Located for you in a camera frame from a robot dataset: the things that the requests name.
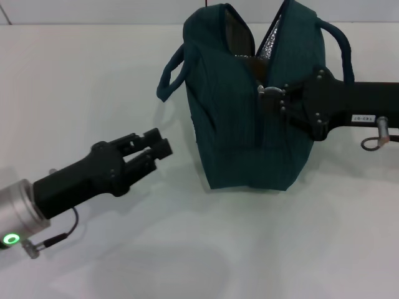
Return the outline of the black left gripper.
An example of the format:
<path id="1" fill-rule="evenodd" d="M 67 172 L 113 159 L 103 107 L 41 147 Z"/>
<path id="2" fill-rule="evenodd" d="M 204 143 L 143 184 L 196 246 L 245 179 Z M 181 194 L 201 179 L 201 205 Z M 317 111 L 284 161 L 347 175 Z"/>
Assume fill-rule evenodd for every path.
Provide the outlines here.
<path id="1" fill-rule="evenodd" d="M 119 150 L 145 150 L 125 163 Z M 156 159 L 171 155 L 166 138 L 158 128 L 139 136 L 135 133 L 110 143 L 101 141 L 80 161 L 56 171 L 33 184 L 34 200 L 46 219 L 51 219 L 99 194 L 120 197 L 156 170 Z"/>

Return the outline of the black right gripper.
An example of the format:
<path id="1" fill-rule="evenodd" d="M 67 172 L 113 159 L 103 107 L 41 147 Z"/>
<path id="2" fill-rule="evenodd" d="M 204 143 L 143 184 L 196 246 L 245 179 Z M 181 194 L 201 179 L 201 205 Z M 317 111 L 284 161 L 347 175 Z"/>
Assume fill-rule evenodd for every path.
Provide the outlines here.
<path id="1" fill-rule="evenodd" d="M 279 100 L 302 100 L 302 107 Z M 315 141 L 324 141 L 330 131 L 341 126 L 399 129 L 399 83 L 337 80 L 326 70 L 316 70 L 309 78 L 282 87 L 261 89 L 264 115 L 288 122 L 297 128 L 310 128 Z"/>

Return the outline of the dark teal insulated lunch bag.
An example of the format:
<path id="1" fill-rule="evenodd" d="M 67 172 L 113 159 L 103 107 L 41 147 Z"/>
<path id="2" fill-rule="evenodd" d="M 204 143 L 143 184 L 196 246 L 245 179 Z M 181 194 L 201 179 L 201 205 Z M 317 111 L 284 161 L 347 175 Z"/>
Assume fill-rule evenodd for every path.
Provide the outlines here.
<path id="1" fill-rule="evenodd" d="M 325 65 L 323 31 L 342 52 L 344 80 L 354 81 L 344 33 L 296 0 L 284 0 L 261 45 L 230 4 L 202 7 L 184 23 L 183 44 L 156 91 L 166 101 L 185 85 L 196 143 L 212 189 L 285 191 L 305 166 L 314 142 L 279 115 L 267 116 L 258 87 L 282 87 Z"/>

